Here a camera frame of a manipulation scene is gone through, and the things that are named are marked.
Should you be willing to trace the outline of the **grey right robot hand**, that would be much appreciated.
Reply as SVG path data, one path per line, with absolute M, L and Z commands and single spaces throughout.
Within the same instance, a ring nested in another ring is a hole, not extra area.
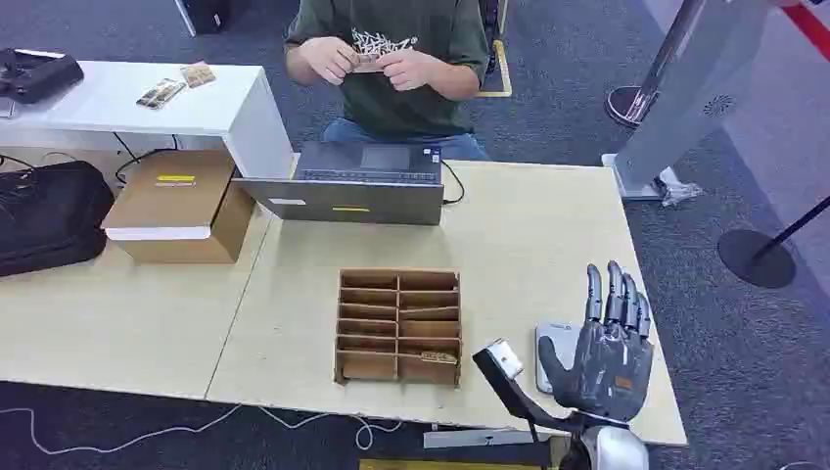
M 651 307 L 616 261 L 609 261 L 607 270 L 609 293 L 602 299 L 598 268 L 586 268 L 584 322 L 572 348 L 572 366 L 565 367 L 558 356 L 564 348 L 549 335 L 536 339 L 537 363 L 561 406 L 628 422 L 647 398 L 654 356 Z

